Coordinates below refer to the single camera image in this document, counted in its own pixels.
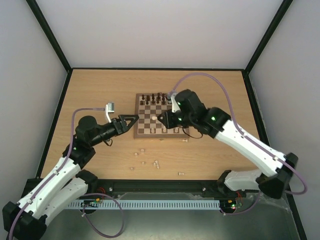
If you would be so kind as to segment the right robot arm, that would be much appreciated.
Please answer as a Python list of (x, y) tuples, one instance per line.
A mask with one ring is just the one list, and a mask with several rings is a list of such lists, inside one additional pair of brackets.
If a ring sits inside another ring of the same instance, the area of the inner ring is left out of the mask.
[(246, 157), (257, 170), (226, 170), (219, 178), (218, 191), (229, 196), (237, 190), (260, 190), (273, 199), (286, 191), (298, 163), (298, 157), (284, 154), (264, 144), (241, 128), (218, 107), (207, 108), (197, 94), (189, 89), (174, 93), (172, 108), (157, 116), (167, 128), (195, 128), (202, 135), (216, 139)]

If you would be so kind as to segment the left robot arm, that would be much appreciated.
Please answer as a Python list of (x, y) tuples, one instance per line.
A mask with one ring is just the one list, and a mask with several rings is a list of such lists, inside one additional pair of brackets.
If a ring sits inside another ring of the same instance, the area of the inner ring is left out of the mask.
[(2, 209), (8, 239), (39, 240), (53, 219), (81, 196), (96, 195), (98, 178), (84, 169), (93, 158), (94, 146), (112, 145), (112, 138), (126, 133), (138, 121), (135, 114), (121, 114), (100, 125), (87, 115), (71, 128), (70, 144), (57, 164), (36, 187), (17, 203)]

